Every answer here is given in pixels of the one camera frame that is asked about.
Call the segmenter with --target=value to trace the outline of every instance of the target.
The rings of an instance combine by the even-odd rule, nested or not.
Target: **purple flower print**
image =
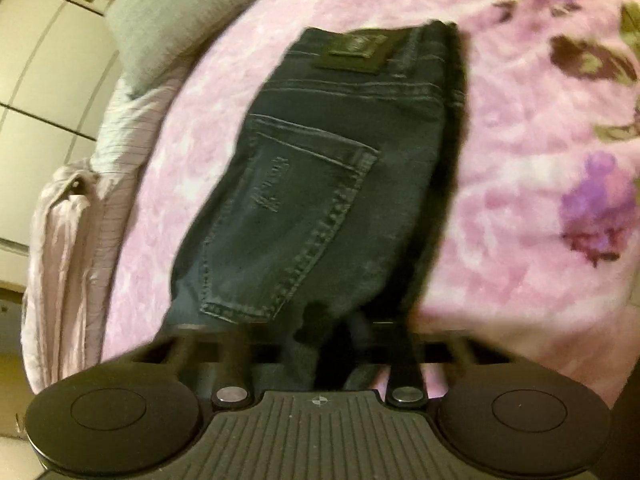
[[[562,197],[562,240],[594,267],[615,261],[638,224],[636,187],[613,155],[592,153],[584,180]]]

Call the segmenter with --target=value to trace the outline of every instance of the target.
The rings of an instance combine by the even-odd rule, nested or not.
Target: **jeans waistband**
[[[417,56],[427,55],[430,57],[446,57],[447,45],[443,41],[433,39],[433,32],[438,30],[444,36],[447,30],[447,25],[442,22],[431,22],[425,25],[419,25],[417,27],[406,27],[409,29],[409,34],[405,40],[403,46],[399,48],[391,59],[398,59],[401,57],[402,51],[412,42],[414,38]],[[425,35],[423,31],[430,28],[431,34]],[[320,28],[308,28],[306,29],[300,38],[291,45],[288,52],[300,52],[302,54],[321,54],[324,47],[333,41],[340,33],[329,32],[327,30],[321,30]]]

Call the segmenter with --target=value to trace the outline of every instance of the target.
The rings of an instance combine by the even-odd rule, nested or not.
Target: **wardrobe door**
[[[0,0],[0,103],[11,104],[31,56],[63,0]]]
[[[98,131],[102,124],[102,117],[104,111],[113,95],[113,89],[116,86],[118,78],[122,73],[122,65],[117,57],[114,57],[113,62],[107,68],[100,86],[95,91],[94,99],[85,111],[85,115],[82,118],[78,131],[86,136],[96,139],[98,137]]]
[[[0,113],[0,238],[26,246],[37,199],[65,163],[74,134],[11,110]]]
[[[77,130],[115,54],[104,18],[65,3],[22,78],[14,107]]]
[[[0,248],[0,287],[16,292],[24,291],[28,268],[29,257],[27,254],[22,251]]]
[[[81,158],[89,158],[94,154],[95,140],[85,139],[84,137],[76,136],[71,151],[69,153],[68,162],[74,162]]]

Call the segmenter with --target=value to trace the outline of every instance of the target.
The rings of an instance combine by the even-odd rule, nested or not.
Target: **belt loop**
[[[404,47],[400,51],[400,55],[394,60],[390,67],[391,75],[394,77],[407,77],[409,72],[415,66],[418,59],[418,49],[420,48],[420,40],[422,39],[422,27],[415,27],[409,32]]]

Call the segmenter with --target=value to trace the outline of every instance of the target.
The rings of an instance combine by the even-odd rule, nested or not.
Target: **dark blue jeans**
[[[310,388],[347,324],[415,300],[454,181],[464,76],[454,25],[411,29],[377,74],[316,68],[306,30],[256,96],[226,173],[184,239],[164,327],[266,320],[270,385]]]

